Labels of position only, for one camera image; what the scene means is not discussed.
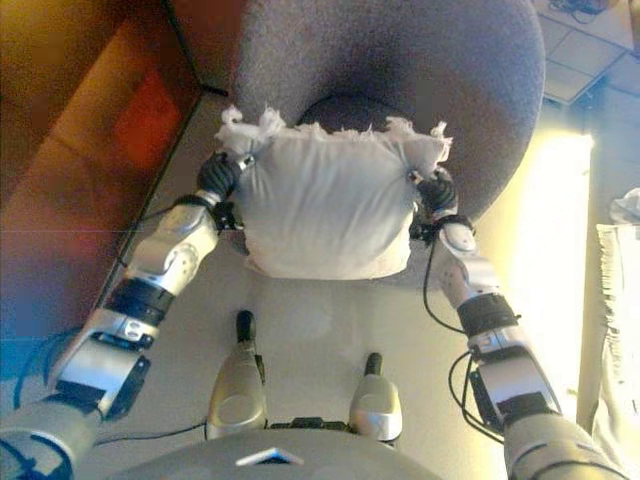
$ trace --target cable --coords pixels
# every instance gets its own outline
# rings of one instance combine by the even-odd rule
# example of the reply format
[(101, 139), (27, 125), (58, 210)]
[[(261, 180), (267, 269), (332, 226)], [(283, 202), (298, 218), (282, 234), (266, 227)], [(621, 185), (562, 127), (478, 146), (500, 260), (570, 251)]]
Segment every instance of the cable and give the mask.
[(453, 400), (456, 402), (456, 404), (460, 408), (463, 408), (462, 407), (462, 402), (460, 401), (460, 399), (456, 395), (455, 390), (453, 389), (453, 372), (457, 368), (458, 364), (462, 361), (462, 359), (464, 357), (466, 357), (467, 355), (471, 355), (471, 351), (470, 350), (467, 350), (466, 352), (464, 352), (462, 355), (460, 355), (458, 358), (456, 358), (453, 361), (453, 363), (451, 364), (451, 368), (449, 369), (449, 375), (447, 375), (447, 384), (449, 385), (449, 393), (451, 393), (451, 396), (453, 397)]
[(431, 273), (431, 263), (433, 262), (433, 252), (436, 249), (436, 243), (432, 243), (431, 244), (431, 251), (429, 252), (429, 260), (427, 261), (427, 271), (424, 274), (424, 283), (422, 285), (422, 301), (424, 303), (424, 308), (427, 309), (427, 313), (429, 314), (429, 316), (439, 325), (443, 326), (444, 328), (451, 330), (452, 332), (456, 332), (456, 333), (461, 333), (462, 335), (466, 335), (464, 330), (461, 330), (459, 328), (453, 327), (445, 322), (443, 322), (442, 320), (440, 320), (435, 313), (433, 313), (431, 311), (431, 308), (429, 307), (429, 295), (427, 294), (427, 290), (429, 287), (429, 274)]
[(204, 427), (206, 423), (207, 423), (206, 420), (203, 420), (200, 423), (191, 425), (190, 427), (181, 428), (180, 430), (174, 430), (172, 432), (133, 433), (128, 435), (123, 435), (121, 437), (105, 438), (102, 440), (98, 440), (93, 446), (99, 447), (100, 445), (106, 445), (108, 443), (116, 443), (116, 442), (123, 442), (123, 441), (129, 441), (129, 440), (157, 440), (159, 438), (173, 437), (175, 435), (180, 435), (181, 433), (187, 433), (193, 430), (197, 430), (200, 427)]
[[(608, 8), (607, 0), (549, 0), (549, 7), (570, 15), (581, 25), (588, 25)], [(578, 13), (589, 15), (587, 20), (577, 17)]]
[(46, 346), (50, 342), (53, 342), (53, 341), (59, 339), (60, 337), (64, 337), (66, 335), (69, 335), (74, 330), (78, 330), (78, 328), (74, 327), (74, 328), (72, 328), (70, 330), (66, 330), (64, 332), (60, 332), (60, 333), (56, 333), (54, 335), (51, 335), (51, 336), (45, 338), (40, 343), (38, 343), (38, 345), (33, 347), (31, 352), (29, 353), (29, 356), (25, 360), (24, 365), (22, 365), (22, 369), (20, 370), (20, 374), (18, 375), (18, 381), (16, 382), (16, 386), (13, 389), (13, 409), (14, 410), (17, 410), (17, 409), (20, 408), (20, 404), (21, 404), (20, 397), (22, 396), (22, 388), (24, 387), (24, 381), (27, 378), (27, 376), (29, 375), (29, 372), (31, 371), (31, 366), (33, 365), (33, 362), (35, 362), (36, 359), (38, 358), (38, 355), (46, 348)]
[(467, 389), (468, 389), (468, 385), (469, 385), (469, 379), (470, 379), (470, 374), (471, 374), (471, 363), (473, 362), (472, 357), (469, 356), (469, 362), (467, 364), (467, 371), (465, 373), (465, 379), (464, 379), (464, 386), (463, 386), (463, 390), (462, 390), (462, 400), (458, 398), (458, 396), (455, 393), (455, 390), (453, 388), (453, 374), (455, 372), (456, 367), (458, 366), (458, 364), (468, 355), (471, 354), (471, 351), (467, 350), (466, 352), (464, 352), (462, 355), (460, 355), (458, 358), (456, 358), (454, 360), (454, 362), (451, 364), (451, 368), (449, 369), (449, 375), (447, 377), (447, 383), (449, 385), (449, 393), (451, 393), (451, 396), (453, 397), (453, 400), (456, 402), (456, 404), (458, 405), (458, 407), (460, 407), (460, 410), (462, 412), (462, 418), (464, 418), (464, 421), (470, 426), (472, 427), (474, 430), (482, 433), (483, 435), (485, 435), (486, 437), (490, 438), (491, 440), (498, 442), (500, 444), (504, 444), (504, 441), (498, 437), (497, 435), (491, 433), (486, 425), (480, 420), (478, 419), (475, 415), (473, 415), (472, 413), (470, 413), (467, 410)]
[(467, 424), (472, 427), (474, 430), (480, 432), (481, 434), (483, 434), (485, 437), (490, 438), (491, 440), (498, 442), (500, 445), (504, 445), (504, 440), (498, 436), (496, 436), (495, 434), (491, 433), (485, 426), (485, 424), (483, 422), (481, 422), (480, 420), (478, 420), (478, 418), (476, 418), (474, 415), (472, 415), (471, 413), (469, 413), (469, 411), (467, 410), (467, 390), (469, 387), (469, 378), (471, 375), (471, 363), (473, 362), (473, 358), (469, 357), (469, 362), (467, 363), (467, 371), (465, 373), (465, 379), (464, 379), (464, 387), (462, 388), (462, 417), (464, 418), (464, 421), (467, 422)]

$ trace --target white pillow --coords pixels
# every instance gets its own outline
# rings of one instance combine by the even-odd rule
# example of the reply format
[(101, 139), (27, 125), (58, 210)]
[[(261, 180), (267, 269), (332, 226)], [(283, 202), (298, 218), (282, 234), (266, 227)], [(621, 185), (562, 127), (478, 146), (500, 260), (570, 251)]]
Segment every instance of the white pillow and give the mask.
[(256, 163), (236, 189), (250, 267), (271, 277), (379, 278), (406, 268), (416, 190), (408, 175), (428, 177), (446, 160), (444, 123), (415, 133), (389, 117), (386, 132), (286, 128), (266, 109), (259, 125), (240, 123), (231, 107), (217, 134), (227, 151)]

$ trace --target gray chair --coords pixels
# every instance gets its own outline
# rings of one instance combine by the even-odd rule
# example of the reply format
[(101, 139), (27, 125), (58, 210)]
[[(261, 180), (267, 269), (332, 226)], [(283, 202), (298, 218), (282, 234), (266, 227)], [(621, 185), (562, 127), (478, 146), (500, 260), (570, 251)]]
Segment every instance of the gray chair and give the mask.
[(233, 97), (288, 124), (449, 123), (446, 167), (478, 218), (505, 187), (542, 100), (544, 51), (529, 0), (249, 0)]

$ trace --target silver robot arm segment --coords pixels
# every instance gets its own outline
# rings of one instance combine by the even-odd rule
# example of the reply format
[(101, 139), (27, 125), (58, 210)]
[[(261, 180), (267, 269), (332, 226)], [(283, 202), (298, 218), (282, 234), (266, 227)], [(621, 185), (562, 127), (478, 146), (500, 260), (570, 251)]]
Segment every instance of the silver robot arm segment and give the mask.
[(200, 171), (196, 194), (178, 199), (137, 246), (124, 278), (56, 363), (52, 395), (3, 419), (2, 478), (34, 472), (70, 478), (100, 424), (129, 412), (151, 365), (142, 352), (215, 248), (218, 230), (230, 223), (223, 200), (251, 161), (214, 155)]
[(468, 338), (480, 415), (504, 435), (509, 478), (626, 478), (584, 430), (562, 417), (519, 317), (500, 293), (492, 265), (477, 253), (468, 220), (457, 215), (457, 200), (442, 194), (453, 189), (451, 178), (434, 175), (417, 187), (439, 223), (433, 272)]

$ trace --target brown wall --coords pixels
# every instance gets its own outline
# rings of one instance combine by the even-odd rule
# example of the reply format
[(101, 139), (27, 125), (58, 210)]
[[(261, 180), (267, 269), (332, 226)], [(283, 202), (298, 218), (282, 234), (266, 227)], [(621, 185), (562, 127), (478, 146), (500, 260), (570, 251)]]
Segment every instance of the brown wall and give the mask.
[(3, 338), (85, 321), (199, 96), (160, 0), (2, 2)]

